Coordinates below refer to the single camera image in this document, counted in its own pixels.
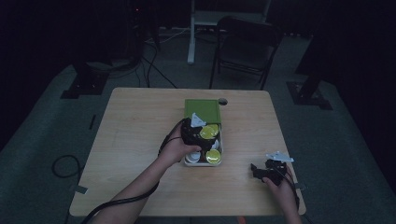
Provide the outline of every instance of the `chair leg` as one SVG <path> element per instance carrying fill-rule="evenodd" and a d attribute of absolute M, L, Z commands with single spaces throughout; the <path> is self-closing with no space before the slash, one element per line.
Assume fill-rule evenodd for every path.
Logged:
<path fill-rule="evenodd" d="M 212 72 L 210 74 L 210 84 L 209 84 L 209 89 L 212 89 L 212 84 L 213 84 L 213 77 L 215 75 L 215 68 L 216 68 L 216 63 L 218 61 L 218 51 L 215 51 L 215 58 L 213 59 L 213 64 L 212 64 Z"/>
<path fill-rule="evenodd" d="M 262 85 L 260 86 L 260 90 L 262 91 L 264 89 L 265 82 L 267 81 L 268 77 L 268 69 L 265 69 L 264 72 L 262 73 L 262 77 L 260 77 L 260 80 L 262 81 Z"/>

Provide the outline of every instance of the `chair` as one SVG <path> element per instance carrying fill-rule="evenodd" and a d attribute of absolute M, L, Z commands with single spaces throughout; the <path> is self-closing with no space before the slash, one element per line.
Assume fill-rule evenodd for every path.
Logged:
<path fill-rule="evenodd" d="M 260 76 L 264 88 L 274 55 L 283 33 L 266 22 L 247 21 L 227 16 L 216 27 L 218 44 L 213 60 L 209 89 L 212 89 L 215 68 L 231 68 Z"/>

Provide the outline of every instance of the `dark background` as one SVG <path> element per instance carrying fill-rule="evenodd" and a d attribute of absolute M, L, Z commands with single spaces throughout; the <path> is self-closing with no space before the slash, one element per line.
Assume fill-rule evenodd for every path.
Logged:
<path fill-rule="evenodd" d="M 255 1 L 197 1 L 201 9 L 257 11 Z M 0 148 L 29 114 L 51 80 L 74 60 L 108 63 L 133 53 L 126 2 L 27 1 L 0 3 Z M 188 27 L 190 1 L 157 1 L 159 26 Z M 275 0 L 268 21 L 287 35 L 311 37 L 297 73 L 334 84 L 395 191 L 395 12 L 389 1 Z M 115 43 L 129 43 L 129 47 Z"/>

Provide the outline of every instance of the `white object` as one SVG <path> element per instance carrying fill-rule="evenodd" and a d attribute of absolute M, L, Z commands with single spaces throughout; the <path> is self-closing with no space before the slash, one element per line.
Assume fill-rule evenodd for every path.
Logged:
<path fill-rule="evenodd" d="M 221 127 L 219 126 L 219 135 L 218 135 L 219 147 L 218 147 L 218 151 L 220 152 L 221 157 L 222 157 L 222 155 L 224 153 L 224 148 L 222 146 L 222 140 L 221 139 L 222 139 L 222 137 L 221 137 Z M 190 166 L 190 167 L 216 167 L 216 166 L 219 166 L 221 164 L 221 160 L 222 160 L 222 158 L 221 158 L 219 163 L 214 163 L 214 164 L 209 163 L 207 161 L 189 162 L 188 155 L 189 154 L 187 154 L 184 157 L 184 164 L 186 166 Z"/>
<path fill-rule="evenodd" d="M 186 155 L 186 160 L 192 163 L 196 163 L 199 161 L 199 158 L 201 157 L 200 152 L 192 152 L 188 155 Z"/>
<path fill-rule="evenodd" d="M 216 139 L 216 142 L 212 145 L 212 148 L 218 149 L 219 148 L 219 140 Z"/>
<path fill-rule="evenodd" d="M 191 119 L 191 127 L 192 128 L 202 127 L 205 125 L 206 125 L 206 122 L 201 120 L 195 113 L 192 113 L 192 119 Z"/>
<path fill-rule="evenodd" d="M 271 153 L 271 154 L 265 154 L 265 156 L 268 159 L 271 159 L 273 161 L 289 161 L 289 162 L 294 162 L 293 158 L 288 157 L 287 155 L 281 153 L 280 151 Z"/>

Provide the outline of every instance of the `black cable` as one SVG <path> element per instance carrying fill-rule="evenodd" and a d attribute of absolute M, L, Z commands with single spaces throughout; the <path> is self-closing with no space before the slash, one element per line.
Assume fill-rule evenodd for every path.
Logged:
<path fill-rule="evenodd" d="M 175 125 L 175 127 L 171 130 L 171 132 L 168 135 L 165 136 L 165 138 L 163 139 L 163 142 L 161 143 L 160 150 L 158 150 L 158 156 L 160 156 L 160 154 L 163 151 L 163 148 L 166 146 L 166 144 L 168 144 L 170 141 L 172 141 L 174 139 L 181 138 L 181 137 L 174 137 L 174 138 L 169 139 L 171 137 L 171 135 L 175 132 L 175 130 L 178 127 L 178 125 L 181 124 L 183 121 L 184 121 L 184 119 L 179 121 Z"/>
<path fill-rule="evenodd" d="M 112 76 L 112 75 L 110 75 L 108 78 L 120 78 L 120 77 L 126 77 L 126 76 L 128 76 L 128 75 L 130 75 L 130 74 L 132 74 L 133 72 L 136 72 L 137 71 L 137 69 L 139 69 L 139 67 L 140 67 L 140 65 L 142 64 L 142 61 L 141 60 L 139 60 L 139 62 L 138 62 L 138 64 L 134 67 L 134 69 L 132 70 L 132 71 L 128 71 L 128 70 L 130 70 L 130 69 L 126 69 L 126 70 L 119 70 L 119 71 L 117 71 L 117 72 L 120 72 L 120 71 L 128 71 L 127 73 L 125 73 L 125 74 L 122 74 L 122 75 L 119 75 L 119 76 Z"/>
<path fill-rule="evenodd" d="M 76 162 L 76 164 L 77 164 L 77 170 L 76 170 L 73 174 L 69 174 L 69 175 L 60 175 L 60 174 L 56 171 L 56 169 L 55 169 L 56 163 L 57 163 L 58 161 L 64 159 L 64 158 L 71 158 L 71 159 L 73 159 L 73 160 Z M 54 175 L 56 175 L 57 177 L 60 177 L 60 178 L 68 178 L 68 177 L 77 175 L 77 176 L 78 176 L 78 181 L 79 181 L 79 180 L 81 179 L 82 171 L 84 170 L 84 166 L 80 166 L 77 157 L 75 157 L 75 156 L 73 156 L 73 155 L 64 155 L 64 156 L 59 157 L 58 159 L 56 159 L 56 160 L 52 163 L 51 170 L 52 170 L 52 173 L 53 173 Z"/>
<path fill-rule="evenodd" d="M 157 50 L 157 48 L 155 48 L 154 46 L 152 46 L 152 45 L 150 45 L 148 43 L 145 43 L 145 44 L 147 44 L 147 45 L 151 46 L 152 48 L 154 48 L 154 56 L 151 59 L 151 63 L 145 57 L 142 56 L 142 58 L 149 63 L 148 76 L 147 76 L 147 83 L 148 83 L 148 88 L 149 88 L 149 71 L 151 70 L 151 67 L 153 66 L 154 60 L 157 57 L 158 50 Z"/>
<path fill-rule="evenodd" d="M 139 74 L 137 74 L 137 69 L 136 70 L 134 70 L 134 74 L 136 75 L 136 77 L 137 77 L 137 81 L 138 81 L 138 87 L 140 88 L 140 77 L 139 77 Z"/>
<path fill-rule="evenodd" d="M 143 65 L 143 78 L 145 79 L 145 81 L 146 81 L 146 86 L 148 85 L 148 81 L 147 81 L 147 79 L 146 79 L 146 66 L 143 64 L 143 62 L 142 62 L 142 65 Z"/>
<path fill-rule="evenodd" d="M 144 193 L 144 194 L 142 194 L 142 195 L 139 195 L 139 196 L 136 196 L 136 197 L 133 197 L 133 198 L 120 199 L 120 200 L 111 201 L 111 202 L 108 202 L 108 203 L 102 203 L 101 205 L 99 205 L 99 206 L 97 206 L 96 208 L 94 208 L 94 209 L 84 218 L 84 220 L 82 220 L 81 224 L 86 224 L 86 223 L 88 223 L 88 221 L 91 220 L 91 218 L 92 218 L 96 213 L 98 213 L 100 210 L 103 210 L 103 209 L 105 209 L 105 208 L 107 208 L 107 207 L 114 206 L 114 205 L 120 205 L 120 204 L 126 204 L 126 203 L 134 203 L 134 202 L 137 202 L 137 201 L 140 201 L 140 200 L 142 200 L 142 199 L 147 198 L 148 196 L 150 196 L 150 195 L 158 188 L 158 185 L 159 185 L 159 184 L 160 184 L 160 182 L 158 182 L 156 185 L 154 185 L 154 187 L 152 187 L 152 189 L 150 189 L 148 192 L 146 192 L 146 193 Z"/>
<path fill-rule="evenodd" d="M 169 40 L 175 39 L 175 38 L 180 38 L 180 37 L 190 37 L 190 34 L 188 33 L 188 29 L 184 29 L 183 31 L 177 33 L 177 34 L 171 34 L 171 35 L 159 35 L 159 38 L 165 38 L 165 40 L 161 40 L 160 43 L 163 44 Z M 153 44 L 154 42 L 152 41 L 152 37 L 145 40 L 146 43 Z"/>
<path fill-rule="evenodd" d="M 145 57 L 142 57 L 143 60 L 145 60 L 147 63 L 149 63 L 149 60 L 147 60 Z M 177 89 L 177 86 L 169 79 L 167 78 L 154 64 L 152 65 L 153 68 L 155 68 L 155 70 L 157 70 L 160 75 L 165 78 L 175 89 Z"/>
<path fill-rule="evenodd" d="M 303 214 L 303 216 L 305 217 L 305 219 L 306 219 L 309 223 L 314 224 L 314 222 L 308 217 L 307 214 Z"/>
<path fill-rule="evenodd" d="M 140 63 L 141 63 L 140 60 L 138 61 L 137 59 L 134 59 L 134 60 L 129 61 L 128 63 L 121 64 L 121 65 L 118 65 L 118 66 L 112 66 L 110 68 L 97 68 L 97 67 L 94 67 L 92 65 L 90 65 L 90 68 L 92 70 L 98 71 L 98 72 L 112 73 L 112 72 L 129 71 L 129 70 L 134 69 L 134 68 L 137 69 L 138 66 L 140 65 Z"/>
<path fill-rule="evenodd" d="M 157 66 L 154 65 L 154 59 L 155 59 L 155 57 L 157 56 L 157 48 L 155 48 L 154 46 L 152 46 L 152 45 L 150 45 L 150 44 L 148 44 L 148 43 L 146 43 L 146 44 L 149 45 L 150 47 L 154 48 L 154 50 L 155 50 L 155 55 L 154 55 L 154 57 L 153 57 L 153 59 L 152 59 L 152 62 L 150 62 L 148 59 L 146 59 L 146 58 L 143 57 L 143 56 L 142 56 L 142 59 L 145 60 L 147 63 L 149 63 L 150 68 L 151 68 L 151 66 L 152 66 L 153 68 L 155 68 L 155 70 L 157 70 L 163 78 L 165 78 L 175 89 L 177 89 L 177 86 L 176 86 L 168 77 L 166 77 L 166 76 L 160 71 L 160 69 L 157 68 Z"/>
<path fill-rule="evenodd" d="M 297 205 L 297 210 L 300 208 L 300 198 L 297 196 L 297 190 L 296 190 L 296 187 L 295 187 L 295 185 L 294 185 L 294 181 L 293 182 L 291 182 L 290 180 L 288 180 L 288 178 L 285 176 L 285 175 L 283 175 L 276 167 L 273 167 L 273 169 L 275 170 L 275 171 L 277 171 L 284 179 L 286 179 L 286 181 L 288 182 L 288 184 L 289 184 L 289 186 L 290 186 L 290 188 L 291 188 L 291 190 L 293 191 L 293 194 L 294 194 L 294 200 L 296 201 L 296 205 Z"/>

